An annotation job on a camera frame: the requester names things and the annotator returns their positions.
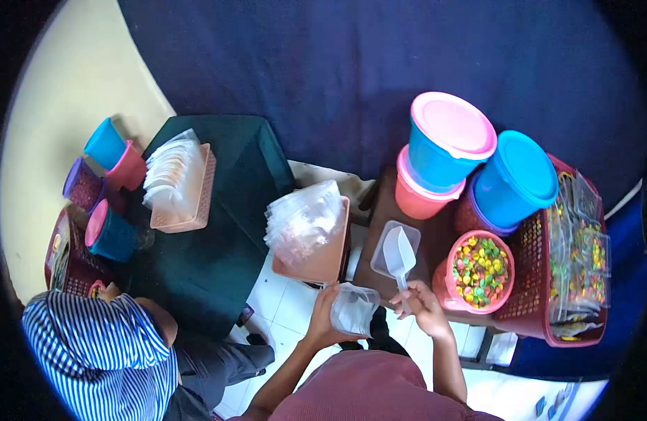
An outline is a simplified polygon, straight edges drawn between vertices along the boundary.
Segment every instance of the striped shirt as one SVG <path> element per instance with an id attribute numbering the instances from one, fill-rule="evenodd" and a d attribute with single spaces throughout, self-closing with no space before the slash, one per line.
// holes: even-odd
<path id="1" fill-rule="evenodd" d="M 176 355 L 130 296 L 102 299 L 50 291 L 22 324 L 43 371 L 80 420 L 155 420 L 177 381 Z"/>

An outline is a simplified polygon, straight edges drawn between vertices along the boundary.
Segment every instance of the person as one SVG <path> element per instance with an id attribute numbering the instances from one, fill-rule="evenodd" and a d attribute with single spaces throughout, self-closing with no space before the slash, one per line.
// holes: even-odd
<path id="1" fill-rule="evenodd" d="M 210 420 L 225 387 L 264 373 L 274 350 L 179 331 L 154 301 L 111 283 L 97 298 L 43 292 L 22 326 L 42 370 L 79 420 Z"/>
<path id="2" fill-rule="evenodd" d="M 407 352 L 381 336 L 369 339 L 374 349 L 354 350 L 345 345 L 293 392 L 320 349 L 350 339 L 335 330 L 330 321 L 338 285 L 319 292 L 304 339 L 255 394 L 244 414 L 230 420 L 499 420 L 466 406 L 466 382 L 445 314 L 424 282 L 407 284 L 403 296 L 417 325 L 433 340 L 433 392 L 426 390 L 424 377 Z M 396 305 L 399 319 L 404 319 L 407 315 L 400 304 L 401 295 L 390 301 Z"/>

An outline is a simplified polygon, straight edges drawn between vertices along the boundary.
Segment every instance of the maroon shirt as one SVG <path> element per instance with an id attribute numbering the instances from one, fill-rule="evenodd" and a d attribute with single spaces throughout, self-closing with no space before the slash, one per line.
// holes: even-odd
<path id="1" fill-rule="evenodd" d="M 252 421 L 240 416 L 232 421 Z M 324 362 L 283 400 L 270 421 L 498 421 L 426 390 L 419 367 L 384 351 L 343 351 Z"/>

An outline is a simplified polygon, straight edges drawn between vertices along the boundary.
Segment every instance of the cream wall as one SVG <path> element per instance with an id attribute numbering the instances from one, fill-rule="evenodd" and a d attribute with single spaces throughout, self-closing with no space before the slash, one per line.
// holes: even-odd
<path id="1" fill-rule="evenodd" d="M 175 113 L 141 59 L 117 2 L 69 0 L 30 57 L 1 161 L 1 240 L 23 303 L 45 290 L 43 264 L 66 203 L 66 174 L 96 126 L 116 114 L 146 146 Z"/>

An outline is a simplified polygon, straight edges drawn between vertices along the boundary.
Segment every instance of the black pants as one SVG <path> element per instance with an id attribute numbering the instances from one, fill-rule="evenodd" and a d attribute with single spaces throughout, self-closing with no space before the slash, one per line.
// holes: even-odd
<path id="1" fill-rule="evenodd" d="M 386 324 L 386 308 L 379 306 L 375 314 L 372 315 L 370 334 L 372 338 L 368 338 L 368 349 L 378 349 L 410 357 L 401 344 L 389 336 L 389 326 Z M 342 347 L 343 351 L 363 349 L 359 342 L 342 342 L 339 346 Z"/>
<path id="2" fill-rule="evenodd" d="M 209 420 L 226 386 L 251 379 L 274 362 L 269 345 L 211 341 L 190 332 L 178 332 L 174 350 L 183 386 L 169 399 L 164 420 Z"/>

